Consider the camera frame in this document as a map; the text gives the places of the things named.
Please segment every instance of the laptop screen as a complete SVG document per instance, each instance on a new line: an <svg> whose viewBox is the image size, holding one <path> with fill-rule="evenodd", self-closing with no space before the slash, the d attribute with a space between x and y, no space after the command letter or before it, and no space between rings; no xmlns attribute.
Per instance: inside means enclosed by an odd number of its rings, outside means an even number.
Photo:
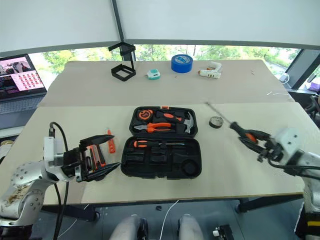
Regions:
<svg viewBox="0 0 320 240"><path fill-rule="evenodd" d="M0 58L0 100L46 92L27 54Z"/></svg>

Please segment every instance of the tool case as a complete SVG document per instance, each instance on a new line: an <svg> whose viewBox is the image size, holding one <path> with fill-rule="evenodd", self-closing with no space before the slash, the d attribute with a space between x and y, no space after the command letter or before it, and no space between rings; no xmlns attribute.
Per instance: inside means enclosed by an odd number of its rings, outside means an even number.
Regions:
<svg viewBox="0 0 320 240"><path fill-rule="evenodd" d="M130 177L193 179L202 171L196 114L180 107L140 106L132 116L121 170Z"/></svg>

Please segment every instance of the wooden board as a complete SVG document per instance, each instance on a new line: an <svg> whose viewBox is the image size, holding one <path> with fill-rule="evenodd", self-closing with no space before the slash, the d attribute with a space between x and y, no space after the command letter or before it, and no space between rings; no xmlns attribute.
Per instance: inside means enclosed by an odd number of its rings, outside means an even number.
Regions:
<svg viewBox="0 0 320 240"><path fill-rule="evenodd" d="M136 76L123 82L111 75L121 62L72 61L65 65L39 104L66 106L161 106L294 102L262 60L222 60L221 78L198 75L210 61L194 61L188 73L171 70L170 61L136 61ZM148 80L150 69L161 78Z"/></svg>
<svg viewBox="0 0 320 240"><path fill-rule="evenodd" d="M226 117L242 127L276 134L286 127L298 128L301 149L320 154L318 128L298 103L239 103L216 104ZM131 136L129 124L137 106L96 107L40 107L36 110L11 151L0 165L0 195L8 188L16 167L43 157L43 139L49 123L56 121L63 127L69 148L79 140L104 134L109 127L116 144L116 154L109 162L121 159L125 141ZM225 123L214 129L208 125L216 115L207 105L181 105L196 114L202 157L202 173L195 179L142 179L124 175L117 168L99 182L70 184L69 204L123 203L173 199L210 199L240 196L266 196L300 193L303 181L286 175L268 163L257 161L257 154L238 140L237 134ZM63 192L64 183L59 183ZM45 204L56 204L53 186L45 195Z"/></svg>

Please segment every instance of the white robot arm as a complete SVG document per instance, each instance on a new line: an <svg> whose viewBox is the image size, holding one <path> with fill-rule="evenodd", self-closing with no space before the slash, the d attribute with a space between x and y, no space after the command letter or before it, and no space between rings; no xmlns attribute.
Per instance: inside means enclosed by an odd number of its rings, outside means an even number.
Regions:
<svg viewBox="0 0 320 240"><path fill-rule="evenodd" d="M29 239L50 185L59 181L69 182L74 176L77 182L101 180L120 164L102 165L95 162L92 155L86 156L87 147L98 146L112 139L113 135L83 139L79 147L66 152L62 141L51 135L44 138L43 160L19 166L11 177L8 190L0 198L1 240Z"/></svg>
<svg viewBox="0 0 320 240"><path fill-rule="evenodd" d="M249 149L259 154L258 161L268 163L304 181L304 211L307 219L306 239L320 239L320 156L299 148L300 134L295 128L285 128L261 147L249 139L239 138Z"/></svg>

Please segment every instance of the black tool case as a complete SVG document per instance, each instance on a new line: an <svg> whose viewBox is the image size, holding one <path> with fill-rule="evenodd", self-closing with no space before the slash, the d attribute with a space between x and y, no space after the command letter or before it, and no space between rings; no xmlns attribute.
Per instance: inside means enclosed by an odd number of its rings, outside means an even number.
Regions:
<svg viewBox="0 0 320 240"><path fill-rule="evenodd" d="M141 120L139 113L153 112L147 120ZM178 119L193 118L193 126L190 133L185 132L187 126L183 123L170 122L172 119L163 117L163 114L172 114ZM135 126L146 126L149 123L171 123L169 127L157 127L157 129L170 129L164 131L147 132L146 129L136 129ZM174 179L193 179L202 171L200 145L194 139L198 132L196 114L192 109L180 107L137 107L129 126L132 133L124 145L121 170L130 177L154 179L156 177ZM155 146L137 148L135 141L151 141Z"/></svg>

